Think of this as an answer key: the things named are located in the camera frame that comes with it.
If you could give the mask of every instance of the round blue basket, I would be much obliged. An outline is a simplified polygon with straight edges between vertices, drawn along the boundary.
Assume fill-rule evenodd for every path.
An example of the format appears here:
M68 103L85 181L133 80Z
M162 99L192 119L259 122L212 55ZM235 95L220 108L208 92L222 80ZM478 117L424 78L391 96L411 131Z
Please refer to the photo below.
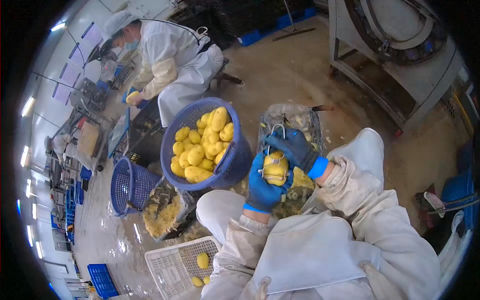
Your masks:
M170 169L171 159L174 156L172 147L175 143L175 133L178 129L188 126L197 127L196 122L207 112L215 108L225 107L233 122L233 140L230 142L220 163L215 167L213 175L200 183L189 183L185 178L173 174ZM198 191L206 187L224 187L233 185L242 180L249 172L253 155L245 136L240 128L240 120L232 105L219 98L208 97L197 100L182 109L172 120L165 132L160 151L160 162L163 174L168 181L185 191Z
M122 157L113 169L110 197L117 216L138 212L145 208L152 189L160 175Z

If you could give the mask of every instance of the white pants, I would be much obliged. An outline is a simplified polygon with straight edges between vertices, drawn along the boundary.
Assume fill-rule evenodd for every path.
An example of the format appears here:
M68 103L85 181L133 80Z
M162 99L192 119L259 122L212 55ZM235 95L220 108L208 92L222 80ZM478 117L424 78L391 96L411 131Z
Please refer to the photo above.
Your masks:
M384 143L372 128L362 129L350 143L332 150L327 158L338 155L348 158L359 170L371 173L383 184ZM220 243L225 244L228 221L240 219L245 200L242 195L230 191L208 192L198 200L197 219ZM268 226L272 228L276 222L271 217Z

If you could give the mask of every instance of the white apron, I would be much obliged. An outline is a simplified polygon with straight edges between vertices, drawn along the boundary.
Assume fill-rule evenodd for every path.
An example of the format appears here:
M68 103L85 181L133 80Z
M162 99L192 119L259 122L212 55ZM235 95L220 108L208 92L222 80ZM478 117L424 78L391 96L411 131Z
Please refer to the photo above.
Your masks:
M266 294L317 288L366 277L359 262L378 269L380 249L353 240L348 222L330 211L281 219L268 236L251 281L250 290L266 285Z

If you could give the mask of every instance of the ceiling light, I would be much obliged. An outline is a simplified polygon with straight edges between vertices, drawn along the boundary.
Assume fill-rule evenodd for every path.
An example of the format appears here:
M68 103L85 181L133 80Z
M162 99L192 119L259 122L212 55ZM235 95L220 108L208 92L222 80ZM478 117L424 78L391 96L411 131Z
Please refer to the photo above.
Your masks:
M28 242L30 243L30 247L33 247L32 228L30 227L30 225L27 225L27 233L28 233Z
M36 245L36 251L38 253L38 258L39 259L42 259L43 258L43 255L42 255L42 248L40 247L40 242L35 242L35 245Z
M58 24L57 26L53 27L53 28L51 29L51 31L55 31L55 30L60 29L60 28L62 28L62 27L64 27L64 26L65 26L65 23L60 23L60 24Z
M27 103L25 103L24 109L22 109L22 117L25 117L25 115L27 115L30 108L32 108L32 104L34 102L35 99L33 97L30 97L30 99L28 99Z
M32 217L34 220L36 220L36 204L32 204Z
M24 152L22 153L22 160L20 161L22 168L25 167L25 162L27 161L27 154L28 154L28 146L25 146Z

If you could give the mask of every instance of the white plastic crate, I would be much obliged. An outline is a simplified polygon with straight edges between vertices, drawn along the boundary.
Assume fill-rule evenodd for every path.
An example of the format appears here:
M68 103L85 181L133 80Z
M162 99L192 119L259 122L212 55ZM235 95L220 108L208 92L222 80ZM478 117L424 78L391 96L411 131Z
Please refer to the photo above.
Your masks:
M221 244L212 236L145 253L148 269L165 300L199 299L202 288L193 285L192 277L203 280L213 272L213 257ZM208 269L197 265L197 255L208 254Z

